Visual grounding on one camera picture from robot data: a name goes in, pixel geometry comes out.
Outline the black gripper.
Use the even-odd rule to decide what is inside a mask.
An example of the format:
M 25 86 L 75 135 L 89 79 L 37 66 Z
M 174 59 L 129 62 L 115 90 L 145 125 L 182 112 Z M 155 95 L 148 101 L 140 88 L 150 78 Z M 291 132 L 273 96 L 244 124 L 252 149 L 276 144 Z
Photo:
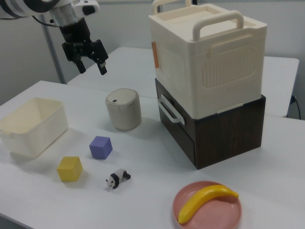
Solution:
M 81 60 L 81 55 L 84 54 L 84 48 L 87 48 L 91 42 L 90 30 L 84 18 L 75 23 L 61 26 L 60 31 L 65 42 L 62 44 L 67 60 L 76 64 L 80 73 L 84 73 L 86 68 Z M 91 59 L 97 64 L 101 75 L 107 73 L 106 60 L 108 54 L 101 40 L 96 40 L 91 43 L 92 53 Z

